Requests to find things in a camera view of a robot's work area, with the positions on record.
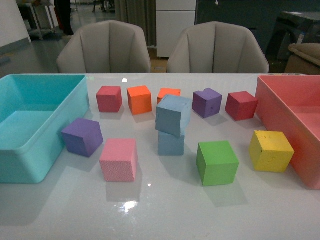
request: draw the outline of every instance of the cyan plastic bin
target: cyan plastic bin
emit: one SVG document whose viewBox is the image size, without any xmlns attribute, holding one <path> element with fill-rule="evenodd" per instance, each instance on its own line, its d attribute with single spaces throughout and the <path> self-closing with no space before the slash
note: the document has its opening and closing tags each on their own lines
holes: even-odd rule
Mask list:
<svg viewBox="0 0 320 240">
<path fill-rule="evenodd" d="M 61 130 L 88 108 L 84 75 L 0 79 L 0 183 L 41 182 L 65 146 Z"/>
</svg>

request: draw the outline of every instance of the person's leg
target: person's leg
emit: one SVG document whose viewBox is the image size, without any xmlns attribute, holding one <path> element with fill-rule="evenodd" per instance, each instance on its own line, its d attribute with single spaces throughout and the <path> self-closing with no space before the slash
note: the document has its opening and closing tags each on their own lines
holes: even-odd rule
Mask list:
<svg viewBox="0 0 320 240">
<path fill-rule="evenodd" d="M 64 25 L 63 25 L 63 23 L 62 23 L 62 21 L 61 21 L 61 14 L 60 14 L 60 12 L 59 12 L 57 0 L 54 0 L 54 12 L 55 12 L 56 18 L 57 18 L 57 20 L 58 20 L 59 28 L 64 31 L 65 28 L 64 28 Z"/>
<path fill-rule="evenodd" d="M 74 31 L 71 27 L 71 0 L 55 0 L 54 3 L 64 28 L 63 32 L 72 36 Z"/>
</svg>

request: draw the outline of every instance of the chair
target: chair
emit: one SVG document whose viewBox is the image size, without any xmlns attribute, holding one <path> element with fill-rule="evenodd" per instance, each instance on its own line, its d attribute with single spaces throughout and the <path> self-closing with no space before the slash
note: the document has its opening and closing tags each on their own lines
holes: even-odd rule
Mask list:
<svg viewBox="0 0 320 240">
<path fill-rule="evenodd" d="M 286 74 L 320 75 L 320 43 L 291 44 L 284 72 Z"/>
<path fill-rule="evenodd" d="M 249 29 L 213 21 L 182 31 L 167 72 L 262 74 L 269 64 Z"/>
<path fill-rule="evenodd" d="M 58 72 L 150 73 L 151 61 L 144 31 L 115 20 L 81 27 L 56 60 Z"/>
</svg>

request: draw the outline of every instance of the glossy table surface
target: glossy table surface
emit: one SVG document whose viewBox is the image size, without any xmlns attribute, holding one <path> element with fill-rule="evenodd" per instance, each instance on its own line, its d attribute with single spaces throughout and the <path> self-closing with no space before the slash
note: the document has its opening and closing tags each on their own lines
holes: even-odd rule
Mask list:
<svg viewBox="0 0 320 240">
<path fill-rule="evenodd" d="M 285 173 L 256 172 L 249 156 L 261 121 L 234 121 L 228 93 L 255 95 L 257 74 L 89 74 L 90 109 L 104 143 L 90 157 L 66 148 L 39 184 L 0 184 L 0 240 L 318 240 L 320 191 L 307 189 L 289 165 Z M 152 112 L 132 116 L 127 88 L 146 85 Z M 121 86 L 119 113 L 98 111 L 101 86 Z M 158 156 L 155 129 L 160 88 L 222 94 L 220 113 L 194 111 L 185 134 L 184 156 Z M 136 181 L 106 182 L 99 158 L 108 138 L 135 138 Z M 239 160 L 233 184 L 203 187 L 196 166 L 199 142 L 230 142 Z"/>
</svg>

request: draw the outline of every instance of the yellow cube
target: yellow cube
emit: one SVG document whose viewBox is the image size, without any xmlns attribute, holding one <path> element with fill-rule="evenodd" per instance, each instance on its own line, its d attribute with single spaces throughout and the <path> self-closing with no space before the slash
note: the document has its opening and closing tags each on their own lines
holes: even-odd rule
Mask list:
<svg viewBox="0 0 320 240">
<path fill-rule="evenodd" d="M 280 131 L 254 131 L 249 153 L 254 170 L 283 173 L 295 151 Z"/>
</svg>

